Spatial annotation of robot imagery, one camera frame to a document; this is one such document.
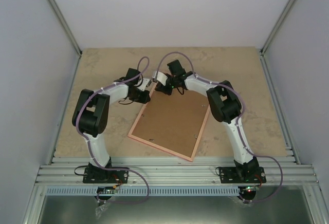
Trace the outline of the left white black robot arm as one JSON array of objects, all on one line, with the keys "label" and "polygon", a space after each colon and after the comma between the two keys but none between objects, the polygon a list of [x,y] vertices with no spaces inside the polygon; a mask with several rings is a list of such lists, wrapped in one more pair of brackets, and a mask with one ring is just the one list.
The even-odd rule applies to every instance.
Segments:
[{"label": "left white black robot arm", "polygon": [[105,146],[103,132],[108,122],[109,106],[126,99],[146,104],[150,98],[147,88],[152,80],[144,78],[142,72],[129,68],[126,76],[99,90],[83,89],[80,92],[72,124],[87,144],[90,154],[88,165],[82,166],[83,183],[127,183],[129,169],[113,168],[112,159]]}]

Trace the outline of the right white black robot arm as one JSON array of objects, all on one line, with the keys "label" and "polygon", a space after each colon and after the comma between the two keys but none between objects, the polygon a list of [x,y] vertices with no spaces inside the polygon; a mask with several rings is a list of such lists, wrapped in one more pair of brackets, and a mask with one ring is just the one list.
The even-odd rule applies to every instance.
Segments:
[{"label": "right white black robot arm", "polygon": [[259,163],[247,142],[241,121],[243,106],[230,82],[212,82],[192,71],[186,72],[179,60],[167,66],[169,74],[159,70],[153,73],[156,90],[170,95],[173,89],[182,88],[183,91],[190,90],[207,97],[214,119],[223,124],[229,137],[236,177],[240,182],[249,182],[259,168]]}]

